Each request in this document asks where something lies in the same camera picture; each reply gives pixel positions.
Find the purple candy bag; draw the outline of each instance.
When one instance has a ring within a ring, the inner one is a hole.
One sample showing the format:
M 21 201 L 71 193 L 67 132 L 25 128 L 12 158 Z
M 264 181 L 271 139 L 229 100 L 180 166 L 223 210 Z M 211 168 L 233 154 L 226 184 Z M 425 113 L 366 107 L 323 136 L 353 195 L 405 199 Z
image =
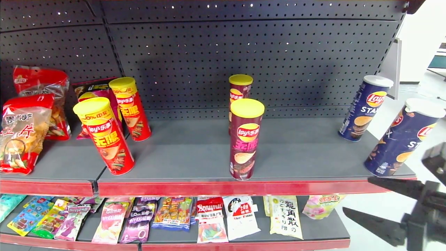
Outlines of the purple candy bag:
M 130 216 L 125 223 L 120 243 L 147 242 L 149 223 L 157 211 L 159 197 L 140 197 L 135 199 Z

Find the candy packet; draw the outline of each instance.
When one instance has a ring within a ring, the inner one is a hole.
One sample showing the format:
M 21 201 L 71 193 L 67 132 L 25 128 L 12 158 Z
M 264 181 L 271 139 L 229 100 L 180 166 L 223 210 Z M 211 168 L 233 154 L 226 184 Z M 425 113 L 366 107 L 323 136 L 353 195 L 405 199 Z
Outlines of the candy packet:
M 120 243 L 147 242 L 149 238 L 149 223 L 157 211 L 157 201 L 156 197 L 135 199 L 133 209 L 125 223 Z
M 250 196 L 225 196 L 228 239 L 234 240 L 260 232 L 254 212 L 258 211 Z
M 271 196 L 269 208 L 271 213 L 270 234 L 281 234 L 303 240 L 295 196 Z
M 54 238 L 58 240 L 75 241 L 83 221 L 90 211 L 90 205 L 69 205 L 67 211 L 68 215 L 57 233 L 54 235 Z
M 189 232 L 192 199 L 192 197 L 163 197 L 152 228 Z
M 90 99 L 93 97 L 106 97 L 110 100 L 110 106 L 115 114 L 115 118 L 119 121 L 120 129 L 122 130 L 122 115 L 119 110 L 118 102 L 116 101 L 115 95 L 113 94 L 112 89 L 108 86 L 108 83 L 116 78 L 108 78 L 108 79 L 97 79 L 91 80 L 87 82 L 74 83 L 73 88 L 76 93 L 76 97 L 78 98 L 78 102 L 81 102 L 86 99 Z M 88 129 L 85 125 L 82 125 L 82 131 L 76 137 L 77 139 L 90 138 L 88 134 Z
M 43 197 L 34 197 L 31 203 L 17 215 L 8 227 L 20 236 L 26 236 L 48 213 L 53 203 Z
M 314 220 L 323 219 L 330 215 L 331 211 L 345 196 L 343 194 L 310 195 L 302 213 Z
M 0 197 L 0 223 L 8 216 L 17 205 L 25 199 L 26 195 L 2 194 Z
M 226 243 L 229 241 L 222 209 L 223 200 L 221 197 L 199 197 L 197 199 L 197 243 Z
M 3 106 L 0 171 L 29 174 L 34 170 L 48 132 L 53 94 L 12 98 Z
M 106 201 L 92 243 L 117 244 L 129 202 Z
M 68 203 L 69 202 L 67 201 L 57 199 L 53 207 L 40 220 L 40 222 L 31 232 L 45 239 L 54 238 L 54 235 L 62 226 L 62 224 L 65 221 L 65 218 L 68 215 L 68 213 L 65 212 Z
M 19 96 L 33 96 L 51 93 L 54 106 L 50 116 L 50 125 L 45 139 L 68 140 L 70 126 L 65 117 L 65 96 L 70 85 L 68 75 L 60 70 L 39 67 L 14 66 L 14 86 Z

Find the maroon lay's canister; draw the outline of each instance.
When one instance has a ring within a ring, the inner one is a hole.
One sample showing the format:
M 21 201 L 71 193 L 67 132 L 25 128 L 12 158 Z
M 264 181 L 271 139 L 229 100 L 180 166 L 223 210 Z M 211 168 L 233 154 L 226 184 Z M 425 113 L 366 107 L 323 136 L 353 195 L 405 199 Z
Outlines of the maroon lay's canister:
M 260 122 L 265 106 L 254 99 L 231 104 L 231 151 L 229 171 L 236 180 L 248 180 L 254 172 Z
M 252 82 L 253 79 L 249 75 L 237 74 L 229 77 L 229 83 L 231 84 L 229 90 L 229 106 L 237 99 L 249 97 Z M 231 134 L 231 111 L 229 111 L 229 134 Z

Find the red lay's canister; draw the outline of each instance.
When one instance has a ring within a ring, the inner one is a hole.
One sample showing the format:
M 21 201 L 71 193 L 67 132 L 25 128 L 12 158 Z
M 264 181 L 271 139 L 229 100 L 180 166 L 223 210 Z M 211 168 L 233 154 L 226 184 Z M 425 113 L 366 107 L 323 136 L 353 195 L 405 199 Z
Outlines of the red lay's canister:
M 118 78 L 110 81 L 108 85 L 116 96 L 132 139 L 134 141 L 148 139 L 152 132 L 136 88 L 135 79 L 130 77 Z

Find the potato chip bag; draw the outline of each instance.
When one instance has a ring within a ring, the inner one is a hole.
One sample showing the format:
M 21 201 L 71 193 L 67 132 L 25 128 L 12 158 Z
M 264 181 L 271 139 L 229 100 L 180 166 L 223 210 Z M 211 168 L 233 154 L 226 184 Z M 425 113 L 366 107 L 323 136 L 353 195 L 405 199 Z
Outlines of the potato chip bag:
M 54 94 L 18 97 L 3 106 L 0 172 L 29 174 L 48 132 Z

